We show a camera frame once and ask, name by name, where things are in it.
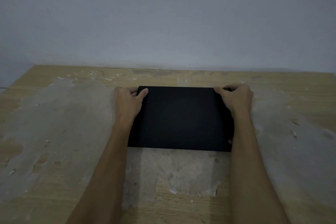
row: finger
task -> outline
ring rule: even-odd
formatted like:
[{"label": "finger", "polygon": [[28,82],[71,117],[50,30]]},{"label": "finger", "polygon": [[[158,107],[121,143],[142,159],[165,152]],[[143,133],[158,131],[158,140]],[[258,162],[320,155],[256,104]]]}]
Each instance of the finger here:
[{"label": "finger", "polygon": [[137,96],[137,98],[142,101],[147,94],[148,94],[148,89],[145,88],[145,89],[141,90],[141,92],[139,93],[139,95]]},{"label": "finger", "polygon": [[129,90],[129,92],[131,94],[133,94],[134,92],[137,92],[138,91],[138,87],[130,87],[130,88],[127,88]]},{"label": "finger", "polygon": [[215,90],[215,92],[217,94],[220,94],[221,96],[224,96],[225,94],[227,94],[229,92],[229,91],[224,90],[223,88],[218,87],[218,86],[214,87],[213,89]]},{"label": "finger", "polygon": [[234,84],[226,85],[224,88],[230,88],[231,90],[236,90],[241,85],[242,85],[241,83],[234,83]]}]

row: person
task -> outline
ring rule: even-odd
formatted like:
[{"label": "person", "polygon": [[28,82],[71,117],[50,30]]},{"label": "person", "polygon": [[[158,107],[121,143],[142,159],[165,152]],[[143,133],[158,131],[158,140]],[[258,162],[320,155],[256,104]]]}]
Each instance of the person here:
[{"label": "person", "polygon": [[[253,92],[246,84],[215,87],[234,119],[230,168],[232,223],[290,223],[267,175],[251,119]],[[128,137],[148,89],[115,88],[115,123],[92,178],[67,224],[119,223]]]}]

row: wall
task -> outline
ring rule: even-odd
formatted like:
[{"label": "wall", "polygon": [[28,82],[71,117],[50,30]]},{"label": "wall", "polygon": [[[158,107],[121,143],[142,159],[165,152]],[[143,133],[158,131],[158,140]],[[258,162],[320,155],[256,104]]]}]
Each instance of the wall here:
[{"label": "wall", "polygon": [[0,0],[0,12],[13,62],[336,71],[335,0]]}]

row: person's right hand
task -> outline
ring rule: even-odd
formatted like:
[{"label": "person's right hand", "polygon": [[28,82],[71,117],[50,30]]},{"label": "person's right hand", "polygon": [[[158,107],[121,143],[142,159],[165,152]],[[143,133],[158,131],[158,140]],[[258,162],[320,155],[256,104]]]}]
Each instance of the person's right hand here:
[{"label": "person's right hand", "polygon": [[232,92],[221,87],[214,87],[216,93],[222,96],[225,106],[231,111],[232,116],[240,111],[251,113],[253,92],[247,84],[231,84],[225,86]]}]

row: person's right arm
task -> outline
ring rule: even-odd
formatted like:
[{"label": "person's right arm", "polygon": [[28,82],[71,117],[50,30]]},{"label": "person's right arm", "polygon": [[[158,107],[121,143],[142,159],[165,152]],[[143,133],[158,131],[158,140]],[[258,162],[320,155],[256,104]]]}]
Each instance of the person's right arm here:
[{"label": "person's right arm", "polygon": [[251,119],[253,92],[246,84],[215,87],[231,111],[234,137],[230,171],[232,223],[289,224],[267,175]]}]

